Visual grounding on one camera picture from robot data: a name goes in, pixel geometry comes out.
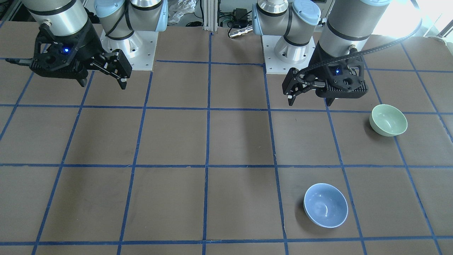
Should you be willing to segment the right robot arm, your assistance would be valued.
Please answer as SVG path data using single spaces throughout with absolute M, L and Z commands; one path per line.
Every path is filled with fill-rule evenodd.
M 104 30 L 101 39 L 79 0 L 24 0 L 39 23 L 34 55 L 8 59 L 47 78 L 76 80 L 87 85 L 89 70 L 113 77 L 126 89 L 136 65 L 131 61 L 149 56 L 140 32 L 163 32 L 168 25 L 166 0 L 96 0 L 95 16 Z

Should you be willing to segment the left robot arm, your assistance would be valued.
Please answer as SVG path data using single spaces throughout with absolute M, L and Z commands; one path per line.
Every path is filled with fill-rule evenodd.
M 339 98 L 368 93 L 360 54 L 389 4 L 389 0 L 335 0 L 308 66 L 291 67 L 282 82 L 289 106 L 311 90 L 327 106 Z M 296 50 L 307 47 L 320 18 L 320 8 L 310 0 L 258 0 L 251 10 L 254 33 L 280 36 L 275 53 L 292 64 L 301 60 Z

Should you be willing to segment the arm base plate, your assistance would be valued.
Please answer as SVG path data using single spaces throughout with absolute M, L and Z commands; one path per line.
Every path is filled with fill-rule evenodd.
M 102 31 L 100 41 L 107 52 L 120 49 L 126 55 L 134 71 L 152 71 L 159 32 L 135 31 L 128 39 L 113 40 Z
M 283 36 L 264 35 L 262 45 L 267 74 L 285 75 L 290 68 L 306 68 L 315 50 L 313 37 L 307 45 L 294 46 Z

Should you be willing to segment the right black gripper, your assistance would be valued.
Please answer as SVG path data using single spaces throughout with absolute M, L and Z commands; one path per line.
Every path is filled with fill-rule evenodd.
M 41 77 L 76 79 L 86 87 L 88 69 L 116 79 L 121 89 L 126 89 L 132 65 L 121 49 L 105 53 L 100 38 L 91 22 L 74 34 L 56 36 L 48 24 L 39 26 L 35 40 L 34 56 L 30 69 Z

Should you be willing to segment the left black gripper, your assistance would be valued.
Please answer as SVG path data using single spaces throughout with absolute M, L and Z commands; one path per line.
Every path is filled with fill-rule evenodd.
M 289 106 L 293 106 L 299 94 L 311 89 L 315 89 L 318 97 L 325 98 L 327 107 L 336 98 L 360 98 L 368 93 L 361 56 L 323 65 L 305 72 L 304 76 L 298 71 L 290 68 L 282 82 L 282 92 L 288 97 Z

